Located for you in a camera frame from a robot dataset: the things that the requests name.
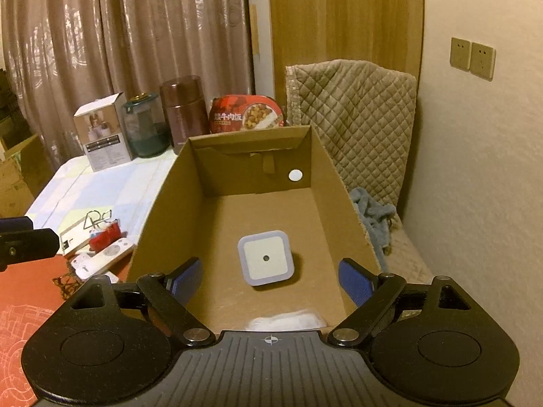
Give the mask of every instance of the brown thermos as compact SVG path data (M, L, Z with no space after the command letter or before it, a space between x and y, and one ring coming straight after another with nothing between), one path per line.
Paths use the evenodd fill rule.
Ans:
M209 119L199 76L188 75L160 86L162 108L172 130L176 154L191 136L209 134Z

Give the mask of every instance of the wooden panel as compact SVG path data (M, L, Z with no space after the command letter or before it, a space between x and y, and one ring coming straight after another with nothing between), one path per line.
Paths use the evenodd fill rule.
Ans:
M424 0L270 0L275 94L284 67L367 59L419 78Z

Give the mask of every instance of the metal screw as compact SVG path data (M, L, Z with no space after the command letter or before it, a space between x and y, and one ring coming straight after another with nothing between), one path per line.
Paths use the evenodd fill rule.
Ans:
M347 327L334 330L332 335L336 340L341 342L355 341L358 338L358 332Z
M186 330L183 333L183 336L188 339L188 341L202 342L207 340L210 337L210 333L207 329L202 329L195 327L193 329Z

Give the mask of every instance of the quilted blanket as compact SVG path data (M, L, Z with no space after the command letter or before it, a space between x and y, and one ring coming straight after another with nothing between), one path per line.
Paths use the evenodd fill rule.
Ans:
M290 124L312 124L347 190L397 205L416 105L416 79L369 61L287 67Z

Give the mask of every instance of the shiny curtain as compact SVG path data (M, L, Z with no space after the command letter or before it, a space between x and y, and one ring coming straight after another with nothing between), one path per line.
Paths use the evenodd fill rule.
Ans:
M12 87L55 165L81 154L73 115L196 74L209 100L250 93L245 0L0 0Z

